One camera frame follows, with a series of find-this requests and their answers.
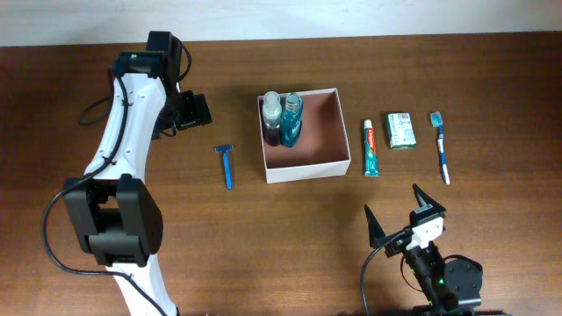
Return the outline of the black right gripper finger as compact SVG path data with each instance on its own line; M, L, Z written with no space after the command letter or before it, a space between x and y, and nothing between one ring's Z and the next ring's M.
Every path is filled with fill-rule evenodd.
M413 184L413 191L419 206L432 205L439 212L444 211L444 207L436 202L435 199L430 197L427 193L425 193L418 184Z
M383 228L375 218L371 208L368 205L364 206L364 212L367 219L370 246L383 246L386 240L386 234Z

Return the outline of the green white Dettol soap box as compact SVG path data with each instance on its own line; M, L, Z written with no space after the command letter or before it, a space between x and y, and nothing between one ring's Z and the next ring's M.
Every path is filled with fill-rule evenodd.
M386 115L387 132L391 149L414 148L416 139L410 115L406 112Z

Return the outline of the clear purple soap dispenser bottle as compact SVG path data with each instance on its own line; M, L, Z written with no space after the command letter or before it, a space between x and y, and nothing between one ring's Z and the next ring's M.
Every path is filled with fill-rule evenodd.
M281 143L280 127L283 108L281 98L275 91L267 92L263 97L262 117L264 124L264 138L273 147Z

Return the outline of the teal Listerine mouthwash bottle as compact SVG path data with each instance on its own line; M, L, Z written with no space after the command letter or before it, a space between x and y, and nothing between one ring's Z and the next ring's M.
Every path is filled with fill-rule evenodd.
M297 93L291 93L285 99L282 118L282 144L293 147L299 139L302 127L303 100Z

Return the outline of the pink cardboard box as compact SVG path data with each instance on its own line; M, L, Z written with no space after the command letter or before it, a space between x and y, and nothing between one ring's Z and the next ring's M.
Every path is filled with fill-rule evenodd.
M300 91L303 127L293 147L262 142L267 183L343 176L350 162L349 142L336 88Z

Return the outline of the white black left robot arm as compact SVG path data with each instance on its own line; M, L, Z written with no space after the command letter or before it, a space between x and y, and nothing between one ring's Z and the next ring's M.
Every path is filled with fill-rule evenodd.
M112 106L103 137L81 178L62 198L82 251L116 279L132 315L177 315L157 253L163 219L145 184L152 140L212 123L205 96L183 91L186 46L152 31L145 50L123 52L112 66Z

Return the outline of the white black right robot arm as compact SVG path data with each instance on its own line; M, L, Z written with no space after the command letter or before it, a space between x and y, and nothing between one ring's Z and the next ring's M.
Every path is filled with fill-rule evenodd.
M441 256L435 239L445 231L446 208L413 185L419 207L409 213L409 224L391 235L385 234L372 210L365 206L369 243L373 251L365 259L360 274L364 310L369 313L364 275L372 258L380 251L390 258L401 255L427 299L413 308L415 315L473 315L481 305L483 267L464 255Z

